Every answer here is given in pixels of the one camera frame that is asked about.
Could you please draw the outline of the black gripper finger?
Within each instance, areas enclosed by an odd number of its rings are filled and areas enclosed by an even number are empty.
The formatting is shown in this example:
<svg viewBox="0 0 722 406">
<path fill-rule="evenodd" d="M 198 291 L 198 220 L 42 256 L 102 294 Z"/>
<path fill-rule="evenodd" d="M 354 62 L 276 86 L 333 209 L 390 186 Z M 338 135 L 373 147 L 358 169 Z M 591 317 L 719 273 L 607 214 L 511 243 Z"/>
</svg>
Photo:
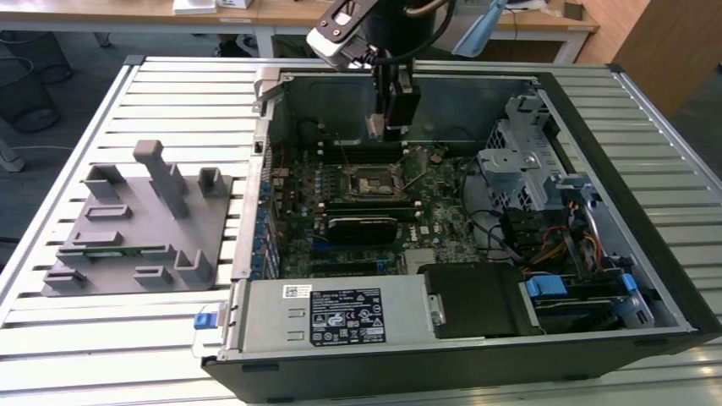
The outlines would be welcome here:
<svg viewBox="0 0 722 406">
<path fill-rule="evenodd" d="M 403 127 L 412 124 L 419 105 L 420 90 L 412 72 L 396 69 L 389 77 L 385 101 L 385 140 L 399 141 Z"/>
<path fill-rule="evenodd" d="M 374 65 L 370 69 L 374 88 L 374 114 L 384 115 L 388 102 L 389 68 Z"/>
</svg>

